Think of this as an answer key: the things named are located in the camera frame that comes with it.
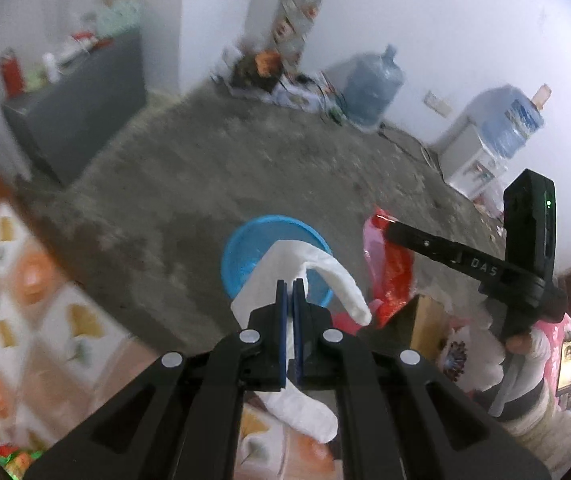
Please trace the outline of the water dispenser with jug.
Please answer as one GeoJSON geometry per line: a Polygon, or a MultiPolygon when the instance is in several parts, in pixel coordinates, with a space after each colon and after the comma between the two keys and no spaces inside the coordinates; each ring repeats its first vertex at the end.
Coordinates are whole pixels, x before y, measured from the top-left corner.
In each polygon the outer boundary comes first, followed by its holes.
{"type": "Polygon", "coordinates": [[[481,195],[543,128],[543,108],[551,94],[547,84],[533,96],[507,84],[475,98],[438,151],[445,183],[469,200],[481,195]]]}

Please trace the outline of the blue plastic waste basket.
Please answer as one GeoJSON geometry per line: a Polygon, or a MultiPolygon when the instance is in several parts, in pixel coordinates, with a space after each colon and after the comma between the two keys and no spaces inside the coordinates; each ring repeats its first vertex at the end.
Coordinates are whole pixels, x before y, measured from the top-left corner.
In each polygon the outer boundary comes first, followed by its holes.
{"type": "MultiPolygon", "coordinates": [[[[327,252],[332,250],[321,234],[305,222],[282,214],[267,214],[250,220],[236,229],[229,237],[223,249],[220,275],[224,290],[231,299],[235,299],[243,286],[250,279],[258,262],[268,249],[278,240],[298,240],[327,252]]],[[[333,299],[330,286],[317,271],[306,271],[307,297],[312,304],[328,307],[333,299]]],[[[259,289],[258,299],[253,300],[253,307],[264,307],[276,298],[276,281],[268,281],[273,285],[272,294],[266,289],[259,289]]]]}

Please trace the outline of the large blue water jug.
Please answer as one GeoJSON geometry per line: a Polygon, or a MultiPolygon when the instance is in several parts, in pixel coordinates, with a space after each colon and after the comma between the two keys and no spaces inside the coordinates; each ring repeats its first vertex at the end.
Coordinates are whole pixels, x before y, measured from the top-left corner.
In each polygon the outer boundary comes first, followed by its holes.
{"type": "Polygon", "coordinates": [[[383,53],[358,58],[343,90],[346,118],[361,131],[377,130],[389,105],[405,82],[396,63],[397,49],[389,44],[383,53]]]}

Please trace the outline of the grey cabinet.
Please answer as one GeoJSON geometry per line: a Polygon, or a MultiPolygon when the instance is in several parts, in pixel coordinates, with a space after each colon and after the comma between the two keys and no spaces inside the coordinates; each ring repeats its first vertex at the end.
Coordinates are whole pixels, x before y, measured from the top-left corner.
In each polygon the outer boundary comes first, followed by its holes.
{"type": "Polygon", "coordinates": [[[142,41],[135,29],[56,84],[5,100],[2,113],[34,166],[67,186],[145,104],[142,41]]]}

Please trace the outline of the patterned tall box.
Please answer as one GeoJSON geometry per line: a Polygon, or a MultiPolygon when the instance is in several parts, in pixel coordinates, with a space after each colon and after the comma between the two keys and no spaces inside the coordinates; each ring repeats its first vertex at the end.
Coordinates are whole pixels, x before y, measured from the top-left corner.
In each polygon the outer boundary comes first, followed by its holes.
{"type": "Polygon", "coordinates": [[[323,0],[280,0],[271,27],[272,44],[279,52],[284,70],[295,73],[323,0]]]}

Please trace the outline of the red thermos bottle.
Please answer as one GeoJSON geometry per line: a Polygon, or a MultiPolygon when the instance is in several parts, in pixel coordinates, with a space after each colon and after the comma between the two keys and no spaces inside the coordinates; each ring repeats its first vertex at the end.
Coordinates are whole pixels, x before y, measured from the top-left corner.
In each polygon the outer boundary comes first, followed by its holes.
{"type": "Polygon", "coordinates": [[[0,74],[6,96],[11,99],[24,92],[24,81],[20,62],[13,49],[6,49],[0,54],[0,74]]]}

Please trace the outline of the mint green calendar box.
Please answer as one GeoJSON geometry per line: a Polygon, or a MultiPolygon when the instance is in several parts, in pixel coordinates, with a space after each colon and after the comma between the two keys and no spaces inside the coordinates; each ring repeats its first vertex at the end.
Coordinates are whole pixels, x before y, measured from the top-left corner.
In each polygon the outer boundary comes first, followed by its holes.
{"type": "Polygon", "coordinates": [[[112,38],[138,28],[141,18],[139,0],[117,0],[96,11],[95,33],[99,38],[112,38]]]}

